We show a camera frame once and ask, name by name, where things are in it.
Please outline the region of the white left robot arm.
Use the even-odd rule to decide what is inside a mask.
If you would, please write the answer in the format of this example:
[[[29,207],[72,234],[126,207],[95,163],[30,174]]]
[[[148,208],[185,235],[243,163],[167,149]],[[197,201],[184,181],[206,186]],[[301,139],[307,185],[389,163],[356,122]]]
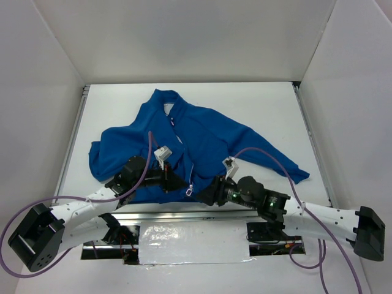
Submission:
[[[127,228],[112,215],[128,205],[139,188],[159,186],[165,193],[181,190],[187,183],[169,162],[153,163],[140,156],[130,158],[122,170],[97,192],[82,201],[46,207],[34,205],[11,234],[8,245],[31,272],[47,267],[61,252],[90,241],[135,246],[139,226]]]

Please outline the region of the blue zip-up fleece jacket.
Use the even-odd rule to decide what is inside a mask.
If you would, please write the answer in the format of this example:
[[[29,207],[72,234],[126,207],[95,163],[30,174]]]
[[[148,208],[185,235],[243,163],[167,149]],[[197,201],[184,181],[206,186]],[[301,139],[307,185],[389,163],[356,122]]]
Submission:
[[[148,132],[158,145],[167,146],[174,172],[196,194],[216,175],[224,175],[223,160],[238,155],[247,162],[289,175],[296,184],[309,173],[250,127],[216,110],[194,106],[177,92],[155,90],[128,126],[111,127],[91,144],[89,168],[93,177],[106,181],[121,171],[133,156],[147,157]]]

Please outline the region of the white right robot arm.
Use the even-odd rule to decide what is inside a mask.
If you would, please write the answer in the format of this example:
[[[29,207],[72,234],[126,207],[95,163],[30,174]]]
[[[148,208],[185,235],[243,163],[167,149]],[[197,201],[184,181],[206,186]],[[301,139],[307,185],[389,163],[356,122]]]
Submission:
[[[354,210],[298,203],[292,196],[264,188],[251,176],[238,182],[216,176],[194,197],[209,206],[231,202],[256,211],[266,221],[266,232],[272,239],[305,236],[338,240],[362,258],[375,262],[384,259],[385,224],[366,206]]]

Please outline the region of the silver zipper pull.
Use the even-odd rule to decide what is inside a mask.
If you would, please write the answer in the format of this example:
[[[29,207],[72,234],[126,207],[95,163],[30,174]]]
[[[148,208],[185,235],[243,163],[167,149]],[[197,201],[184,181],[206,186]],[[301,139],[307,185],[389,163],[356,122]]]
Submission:
[[[186,195],[188,197],[190,197],[192,195],[193,191],[194,191],[194,185],[193,184],[189,184],[189,187],[186,190]]]

